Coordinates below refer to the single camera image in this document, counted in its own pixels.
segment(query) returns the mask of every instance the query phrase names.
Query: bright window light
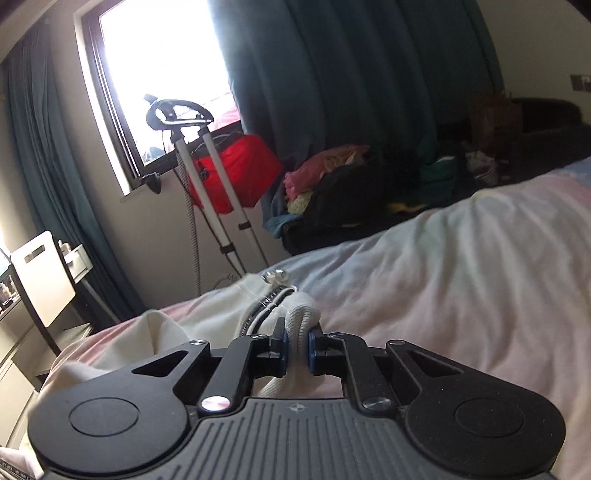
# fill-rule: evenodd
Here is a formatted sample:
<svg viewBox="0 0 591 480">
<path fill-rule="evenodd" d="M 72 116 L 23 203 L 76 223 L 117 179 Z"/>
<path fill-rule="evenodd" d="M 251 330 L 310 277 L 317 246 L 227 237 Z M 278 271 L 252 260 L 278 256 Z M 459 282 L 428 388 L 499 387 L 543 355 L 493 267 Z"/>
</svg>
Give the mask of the bright window light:
<svg viewBox="0 0 591 480">
<path fill-rule="evenodd" d="M 171 151 L 170 132 L 146 123 L 144 95 L 196 102 L 212 130 L 240 120 L 206 0 L 125 0 L 100 25 L 121 108 L 144 164 Z M 185 128 L 187 141 L 197 127 Z"/>
</svg>

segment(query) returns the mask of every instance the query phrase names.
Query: pile of clothes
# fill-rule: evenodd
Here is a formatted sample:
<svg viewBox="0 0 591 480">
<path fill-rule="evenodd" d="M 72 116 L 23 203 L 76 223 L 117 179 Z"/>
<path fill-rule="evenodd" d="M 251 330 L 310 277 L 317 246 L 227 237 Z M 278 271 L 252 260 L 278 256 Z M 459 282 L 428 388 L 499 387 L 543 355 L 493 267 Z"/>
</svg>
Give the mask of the pile of clothes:
<svg viewBox="0 0 591 480">
<path fill-rule="evenodd" d="M 450 205 L 492 186 L 496 177 L 493 158 L 454 142 L 440 143 L 430 162 L 393 144 L 343 145 L 285 174 L 283 215 L 267 227 L 297 254 L 363 238 L 428 208 Z"/>
</svg>

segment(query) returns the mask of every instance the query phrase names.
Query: dark curtain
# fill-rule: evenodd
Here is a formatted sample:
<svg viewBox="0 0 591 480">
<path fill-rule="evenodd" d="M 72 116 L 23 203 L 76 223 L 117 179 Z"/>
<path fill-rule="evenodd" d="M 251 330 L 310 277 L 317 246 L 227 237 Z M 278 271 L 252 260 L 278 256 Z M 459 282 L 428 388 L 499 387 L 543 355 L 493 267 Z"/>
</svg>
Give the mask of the dark curtain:
<svg viewBox="0 0 591 480">
<path fill-rule="evenodd" d="M 93 262 L 86 277 L 91 286 L 121 320 L 140 315 L 144 304 L 100 228 L 68 144 L 48 25 L 39 22 L 13 48 L 6 70 L 18 166 L 37 230 L 49 230 L 74 247 L 83 244 Z"/>
<path fill-rule="evenodd" d="M 471 93 L 503 88 L 476 0 L 209 4 L 243 127 L 288 169 L 350 142 L 430 161 L 436 125 L 467 118 Z"/>
</svg>

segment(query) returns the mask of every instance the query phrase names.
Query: grooved grip surface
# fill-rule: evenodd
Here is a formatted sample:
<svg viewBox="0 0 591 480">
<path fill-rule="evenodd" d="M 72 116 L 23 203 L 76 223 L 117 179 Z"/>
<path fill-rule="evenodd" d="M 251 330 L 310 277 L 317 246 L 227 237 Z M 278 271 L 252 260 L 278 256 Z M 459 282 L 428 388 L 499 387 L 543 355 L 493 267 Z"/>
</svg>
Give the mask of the grooved grip surface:
<svg viewBox="0 0 591 480">
<path fill-rule="evenodd" d="M 188 444 L 142 480 L 456 480 L 417 453 L 392 420 L 344 399 L 253 398 L 203 420 Z M 535 480 L 550 480 L 547 474 Z"/>
</svg>

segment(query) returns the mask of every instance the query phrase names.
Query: red bag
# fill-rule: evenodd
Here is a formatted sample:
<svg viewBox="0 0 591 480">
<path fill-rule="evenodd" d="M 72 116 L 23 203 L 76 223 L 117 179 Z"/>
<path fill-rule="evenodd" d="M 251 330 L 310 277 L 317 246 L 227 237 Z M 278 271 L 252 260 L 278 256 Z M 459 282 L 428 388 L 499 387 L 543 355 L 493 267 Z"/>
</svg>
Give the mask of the red bag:
<svg viewBox="0 0 591 480">
<path fill-rule="evenodd" d="M 278 158 L 267 148 L 262 139 L 254 135 L 240 137 L 219 154 L 243 207 L 254 207 L 283 170 Z M 203 185 L 216 213 L 231 213 L 234 208 L 223 189 L 211 157 L 193 160 L 193 163 L 197 171 L 204 169 L 208 174 L 208 177 L 203 180 Z M 192 183 L 189 183 L 189 193 L 193 203 L 202 208 L 203 205 Z"/>
</svg>

